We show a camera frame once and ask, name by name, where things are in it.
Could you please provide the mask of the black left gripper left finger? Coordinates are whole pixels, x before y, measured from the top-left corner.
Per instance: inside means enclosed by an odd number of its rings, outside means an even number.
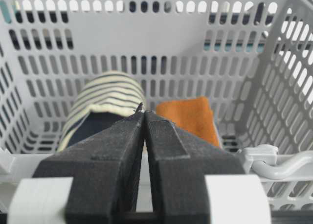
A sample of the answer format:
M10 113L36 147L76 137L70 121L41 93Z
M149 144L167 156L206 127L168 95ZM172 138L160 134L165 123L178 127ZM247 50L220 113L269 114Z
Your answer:
M144 118L137 111L40 162L35 178L73 178L66 223L111 224L136 211Z

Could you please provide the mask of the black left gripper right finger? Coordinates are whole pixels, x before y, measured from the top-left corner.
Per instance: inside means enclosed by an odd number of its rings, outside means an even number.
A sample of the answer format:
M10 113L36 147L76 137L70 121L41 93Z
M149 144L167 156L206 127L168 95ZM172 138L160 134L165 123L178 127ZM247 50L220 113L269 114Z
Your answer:
M153 111L145 112L145 140L153 210L164 224L209 223L205 175L245 173L234 155Z

